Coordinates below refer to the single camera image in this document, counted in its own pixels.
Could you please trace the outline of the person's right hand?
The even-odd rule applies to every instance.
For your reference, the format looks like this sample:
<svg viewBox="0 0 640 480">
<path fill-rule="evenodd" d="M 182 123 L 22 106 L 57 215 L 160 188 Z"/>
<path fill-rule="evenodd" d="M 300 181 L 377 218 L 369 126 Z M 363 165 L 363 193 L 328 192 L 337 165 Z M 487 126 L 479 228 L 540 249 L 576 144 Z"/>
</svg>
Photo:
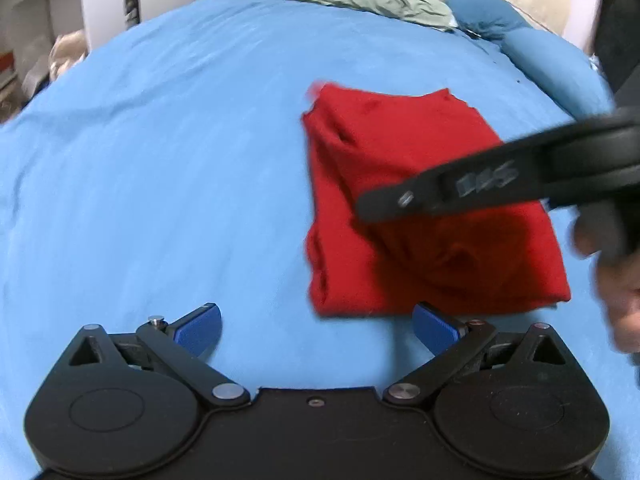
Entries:
<svg viewBox="0 0 640 480">
<path fill-rule="evenodd" d="M 584 258 L 597 255 L 593 287 L 599 296 L 610 334 L 620 352 L 639 352 L 639 252 L 625 258 L 609 259 L 610 242 L 615 238 L 611 206 L 586 205 L 579 208 L 573 226 L 573 244 Z"/>
</svg>

